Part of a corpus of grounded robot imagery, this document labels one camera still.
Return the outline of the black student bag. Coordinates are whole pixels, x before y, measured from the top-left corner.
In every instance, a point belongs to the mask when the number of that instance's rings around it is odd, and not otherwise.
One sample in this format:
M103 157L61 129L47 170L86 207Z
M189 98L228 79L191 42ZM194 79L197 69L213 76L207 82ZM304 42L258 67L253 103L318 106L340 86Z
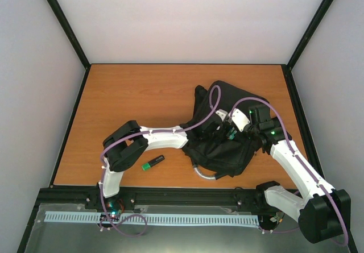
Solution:
M187 132L190 141L182 148L191 159L195 170L205 168L213 171L212 177L215 180L225 176L238 176L245 170L254 154L258 150L262 150L261 144L239 132L230 116L222 122L215 111L222 109L230 113L233 106L236 106L243 113L247 113L250 107L259 104L260 99L269 103L267 99L261 96L224 81L215 81L209 89L205 89L201 85L195 87L193 117L187 123L181 124L182 128L186 128L206 120L201 126ZM210 123L223 124L225 138L222 141L198 138L201 128ZM233 140L229 140L227 134L232 128L235 128L237 133Z

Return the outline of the green white glue stick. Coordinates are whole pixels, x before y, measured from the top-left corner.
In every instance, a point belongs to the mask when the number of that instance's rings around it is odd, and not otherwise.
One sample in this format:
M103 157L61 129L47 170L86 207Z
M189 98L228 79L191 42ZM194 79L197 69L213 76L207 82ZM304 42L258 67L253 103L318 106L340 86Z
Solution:
M235 135L236 135L236 133L237 133L236 129L235 129L235 128L232 128L232 129L228 132L228 134L227 134L227 138L228 138L229 140L233 140L233 139L234 139L234 137L235 137Z

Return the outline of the green black highlighter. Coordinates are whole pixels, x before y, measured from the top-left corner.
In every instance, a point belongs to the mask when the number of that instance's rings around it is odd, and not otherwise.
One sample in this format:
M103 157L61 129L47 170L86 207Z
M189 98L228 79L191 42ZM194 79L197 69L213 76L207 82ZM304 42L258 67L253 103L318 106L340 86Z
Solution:
M156 166L157 164L159 164L161 161L163 161L165 159L164 155L160 155L160 156L157 156L155 158L153 158L152 160L144 163L141 168L143 171L147 171L149 170L150 168Z

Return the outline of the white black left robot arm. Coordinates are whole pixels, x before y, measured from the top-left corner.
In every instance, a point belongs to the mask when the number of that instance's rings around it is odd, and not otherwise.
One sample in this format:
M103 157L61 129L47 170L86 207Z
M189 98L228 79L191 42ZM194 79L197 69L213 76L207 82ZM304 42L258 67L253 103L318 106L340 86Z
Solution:
M187 132L205 122L202 120L186 128L149 128L138 125L136 121L125 123L104 140L104 150L100 154L103 174L99 182L101 193L98 202L106 209L114 208L118 202L119 185L124 172L144 152L163 148L181 149L190 141Z

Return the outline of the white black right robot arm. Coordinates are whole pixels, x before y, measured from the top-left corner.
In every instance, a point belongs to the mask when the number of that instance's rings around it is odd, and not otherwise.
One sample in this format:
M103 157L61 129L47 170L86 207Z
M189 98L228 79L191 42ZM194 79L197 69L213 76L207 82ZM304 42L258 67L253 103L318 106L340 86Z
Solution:
M240 132L256 139L262 150L276 160L296 185L295 195L281 185L263 191L268 205L278 208L294 219L303 236L318 243L344 236L340 246L349 243L350 197L344 190L336 190L321 177L288 136L282 118L275 124L270 116L274 108L260 99L259 104L241 112L233 106L230 116Z

